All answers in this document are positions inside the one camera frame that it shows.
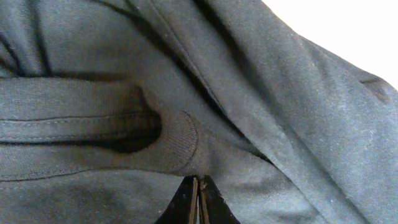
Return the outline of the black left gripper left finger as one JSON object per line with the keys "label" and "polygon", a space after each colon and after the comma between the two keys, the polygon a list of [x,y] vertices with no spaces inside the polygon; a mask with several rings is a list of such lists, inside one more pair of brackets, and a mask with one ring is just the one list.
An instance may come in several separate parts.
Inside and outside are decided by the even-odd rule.
{"label": "black left gripper left finger", "polygon": [[185,177],[163,214],[154,224],[196,224],[198,204],[198,179]]}

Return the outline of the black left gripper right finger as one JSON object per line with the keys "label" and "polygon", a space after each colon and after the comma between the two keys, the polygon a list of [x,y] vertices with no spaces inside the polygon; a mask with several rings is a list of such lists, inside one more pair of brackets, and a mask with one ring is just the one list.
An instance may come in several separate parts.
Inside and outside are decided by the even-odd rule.
{"label": "black left gripper right finger", "polygon": [[205,175],[199,188],[200,224],[240,224],[233,215],[214,180]]}

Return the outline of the black t-shirt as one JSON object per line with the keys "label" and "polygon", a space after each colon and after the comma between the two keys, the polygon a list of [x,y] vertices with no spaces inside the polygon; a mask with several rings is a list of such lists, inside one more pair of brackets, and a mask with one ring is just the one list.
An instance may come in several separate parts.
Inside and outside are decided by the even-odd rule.
{"label": "black t-shirt", "polygon": [[1,222],[396,223],[397,91],[261,1],[1,2]]}

